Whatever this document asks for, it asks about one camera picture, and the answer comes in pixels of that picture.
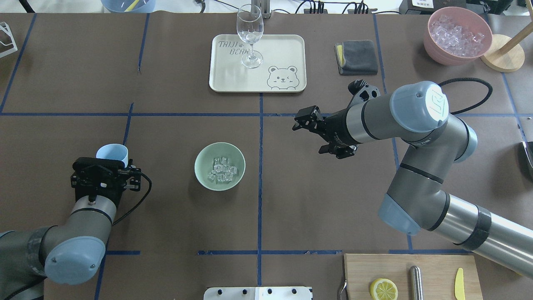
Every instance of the wooden pole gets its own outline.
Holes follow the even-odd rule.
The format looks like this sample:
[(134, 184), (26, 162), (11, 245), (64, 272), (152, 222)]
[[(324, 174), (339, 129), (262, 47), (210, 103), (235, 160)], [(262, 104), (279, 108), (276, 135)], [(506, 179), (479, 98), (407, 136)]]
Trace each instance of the wooden pole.
[(503, 45), (502, 48), (500, 48), (499, 52), (501, 54), (506, 54), (511, 49), (513, 49), (518, 43), (522, 42), (523, 39), (526, 38), (526, 36), (530, 35), (533, 32), (533, 22), (529, 23), (527, 26), (524, 27), (517, 35), (515, 35), (510, 41), (508, 41), (505, 45)]

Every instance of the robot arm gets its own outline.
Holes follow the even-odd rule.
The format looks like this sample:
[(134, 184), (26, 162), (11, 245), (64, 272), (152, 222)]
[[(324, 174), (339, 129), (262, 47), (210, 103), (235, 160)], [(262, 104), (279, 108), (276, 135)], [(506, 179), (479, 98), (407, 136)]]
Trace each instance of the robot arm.
[(449, 114), (448, 100), (429, 81), (405, 85), (323, 118), (316, 106), (301, 109), (293, 130), (305, 128), (329, 144), (319, 153), (342, 159), (358, 144), (400, 137), (410, 146), (378, 212), (409, 235), (435, 231), (462, 248), (533, 278), (533, 231), (441, 190), (454, 162), (468, 158), (477, 136)]
[(63, 226), (0, 233), (1, 300), (39, 299), (47, 277), (77, 285), (96, 274), (123, 191), (140, 190), (141, 170), (129, 165), (79, 158), (71, 176), (77, 201)]

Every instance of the wine glass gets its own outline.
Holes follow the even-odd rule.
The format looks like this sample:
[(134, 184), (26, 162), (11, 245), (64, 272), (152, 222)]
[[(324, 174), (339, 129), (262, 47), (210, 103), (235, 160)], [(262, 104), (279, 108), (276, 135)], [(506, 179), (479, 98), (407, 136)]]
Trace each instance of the wine glass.
[(244, 53), (241, 62), (247, 68), (254, 69), (263, 63), (263, 56), (254, 51), (254, 44), (263, 36), (263, 16), (261, 9), (254, 4), (245, 4), (237, 12), (237, 34), (252, 50)]

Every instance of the cutting board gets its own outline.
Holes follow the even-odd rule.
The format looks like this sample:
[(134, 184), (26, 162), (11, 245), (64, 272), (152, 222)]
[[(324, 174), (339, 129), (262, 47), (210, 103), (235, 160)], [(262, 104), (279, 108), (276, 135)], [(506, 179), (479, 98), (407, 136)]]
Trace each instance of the cutting board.
[(461, 267), (466, 300), (483, 300), (473, 256), (413, 254), (345, 254), (348, 299), (371, 300), (368, 289), (377, 278), (388, 278), (396, 284), (398, 300), (411, 299), (409, 269), (413, 265), (422, 271), (424, 299), (455, 300), (455, 274)]

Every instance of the glass stem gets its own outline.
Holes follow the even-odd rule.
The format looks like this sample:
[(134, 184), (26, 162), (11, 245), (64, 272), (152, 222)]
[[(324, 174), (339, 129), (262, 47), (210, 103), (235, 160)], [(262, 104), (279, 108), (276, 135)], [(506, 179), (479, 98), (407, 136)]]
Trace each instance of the glass stem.
[(256, 57), (254, 53), (254, 44), (250, 44), (250, 46), (252, 47), (252, 51), (250, 52), (250, 55), (248, 57), (250, 58), (250, 60), (255, 60)]

